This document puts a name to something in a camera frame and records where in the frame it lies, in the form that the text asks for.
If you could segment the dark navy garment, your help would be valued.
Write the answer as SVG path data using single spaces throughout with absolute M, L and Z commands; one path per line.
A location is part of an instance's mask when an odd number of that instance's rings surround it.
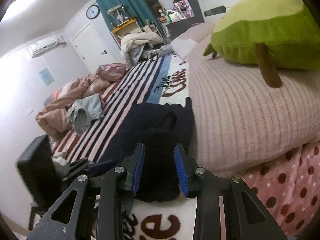
M 144 164 L 136 199 L 170 202 L 180 194 L 174 163 L 174 147 L 188 150 L 193 133 L 191 98 L 180 104 L 141 103 L 131 107 L 100 161 L 119 165 L 132 155 L 138 143 L 145 146 Z

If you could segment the pile of light clothes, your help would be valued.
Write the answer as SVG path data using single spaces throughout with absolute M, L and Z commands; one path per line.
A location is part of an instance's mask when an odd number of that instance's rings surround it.
M 156 32 L 127 34 L 120 41 L 121 60 L 127 69 L 137 65 L 144 50 L 147 50 L 146 57 L 173 52 L 171 44 L 164 44 L 163 38 Z

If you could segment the pink-brown crumpled duvet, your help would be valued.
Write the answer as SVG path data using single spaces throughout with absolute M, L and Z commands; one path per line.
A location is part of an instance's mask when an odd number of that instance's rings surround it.
M 67 122 L 66 108 L 71 107 L 76 100 L 105 91 L 111 84 L 111 81 L 92 74 L 76 79 L 67 85 L 65 94 L 60 94 L 37 114 L 37 124 L 54 141 L 61 140 L 72 129 Z

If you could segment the grey-green crumpled garment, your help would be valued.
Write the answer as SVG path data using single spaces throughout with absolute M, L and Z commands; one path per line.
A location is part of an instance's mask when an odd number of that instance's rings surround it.
M 77 135 L 81 135 L 92 122 L 104 117 L 100 94 L 93 94 L 84 99 L 76 100 L 67 111 L 67 122 Z

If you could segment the pink ribbed quilt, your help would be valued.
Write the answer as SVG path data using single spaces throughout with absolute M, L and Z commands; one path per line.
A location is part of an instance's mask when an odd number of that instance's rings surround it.
M 319 139 L 319 71 L 281 70 L 271 88 L 260 70 L 204 56 L 214 25 L 201 23 L 172 41 L 189 63 L 195 118 L 189 154 L 221 177 L 245 172 Z

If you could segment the striped pink navy blanket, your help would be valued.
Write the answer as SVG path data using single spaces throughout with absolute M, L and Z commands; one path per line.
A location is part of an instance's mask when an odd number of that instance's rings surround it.
M 141 103 L 185 106 L 189 97 L 189 65 L 174 54 L 153 57 L 131 68 L 124 77 L 101 92 L 104 117 L 81 135 L 69 131 L 52 144 L 53 155 L 67 162 L 87 158 L 100 163 L 110 140 L 132 106 Z M 180 194 L 170 202 L 124 199 L 122 219 L 125 239 L 192 239 L 196 200 Z

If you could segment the pink satin bag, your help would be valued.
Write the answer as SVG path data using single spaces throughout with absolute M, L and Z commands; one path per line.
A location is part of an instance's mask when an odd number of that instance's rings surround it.
M 122 79 L 125 73 L 126 65 L 124 63 L 108 63 L 99 66 L 95 76 L 103 80 L 117 82 Z

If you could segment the pink polka dot sheet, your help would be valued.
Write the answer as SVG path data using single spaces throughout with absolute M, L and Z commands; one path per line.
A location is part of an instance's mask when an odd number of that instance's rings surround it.
M 319 142 L 292 149 L 241 177 L 285 235 L 295 237 L 319 208 Z

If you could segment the white door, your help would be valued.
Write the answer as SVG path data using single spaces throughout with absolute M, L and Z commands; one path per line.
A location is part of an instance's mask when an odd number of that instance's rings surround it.
M 94 74 L 99 66 L 115 63 L 113 56 L 90 23 L 79 30 L 72 42 L 91 74 Z

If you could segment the white air conditioner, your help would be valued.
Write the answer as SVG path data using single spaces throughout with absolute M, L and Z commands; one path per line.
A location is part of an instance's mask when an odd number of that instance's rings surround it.
M 28 47 L 29 54 L 32 58 L 41 56 L 57 46 L 65 46 L 65 39 L 60 36 L 49 36 L 31 43 Z

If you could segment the yellow wooden shelf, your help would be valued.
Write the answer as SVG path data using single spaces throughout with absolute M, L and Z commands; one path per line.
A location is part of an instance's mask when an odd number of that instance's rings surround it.
M 138 24 L 135 17 L 131 17 L 129 20 L 125 21 L 124 23 L 116 26 L 112 31 L 111 34 L 113 35 L 116 43 L 118 46 L 121 44 L 121 40 L 127 34 L 132 33 L 141 33 L 142 29 Z

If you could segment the dark cluttered desk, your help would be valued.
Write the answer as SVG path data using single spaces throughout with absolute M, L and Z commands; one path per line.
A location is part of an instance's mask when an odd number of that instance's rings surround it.
M 177 21 L 175 23 L 170 23 L 167 25 L 169 32 L 173 39 L 180 36 L 182 33 L 186 32 L 196 23 L 203 23 L 204 19 L 201 13 L 201 9 L 197 0 L 188 0 L 193 12 L 195 13 L 194 17 L 186 18 L 184 20 Z

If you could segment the teal curtain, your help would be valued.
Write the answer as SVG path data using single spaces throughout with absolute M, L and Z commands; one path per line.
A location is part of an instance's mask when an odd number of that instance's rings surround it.
M 152 22 L 158 29 L 160 35 L 164 35 L 161 24 L 158 21 L 158 18 L 152 11 L 151 7 L 148 5 L 146 0 L 95 0 L 100 12 L 103 16 L 103 19 L 109 29 L 112 31 L 113 23 L 112 17 L 107 14 L 107 11 L 112 9 L 117 5 L 123 5 L 125 11 L 130 15 L 135 17 L 140 27 L 144 27 L 146 20 Z

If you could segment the green avocado plush toy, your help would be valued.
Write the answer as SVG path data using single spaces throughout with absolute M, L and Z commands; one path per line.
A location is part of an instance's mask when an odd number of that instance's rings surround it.
M 319 69 L 319 26 L 302 0 L 242 0 L 216 23 L 203 55 L 257 65 L 279 88 L 279 68 Z

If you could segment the light blue wall poster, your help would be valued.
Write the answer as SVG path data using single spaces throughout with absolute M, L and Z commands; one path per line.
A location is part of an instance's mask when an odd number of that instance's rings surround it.
M 47 87 L 55 81 L 48 68 L 41 70 L 39 72 L 39 75 Z

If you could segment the round wall clock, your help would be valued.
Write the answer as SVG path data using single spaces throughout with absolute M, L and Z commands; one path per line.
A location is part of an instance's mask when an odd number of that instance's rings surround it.
M 97 18 L 100 14 L 100 8 L 97 5 L 91 5 L 86 11 L 86 17 L 90 20 Z

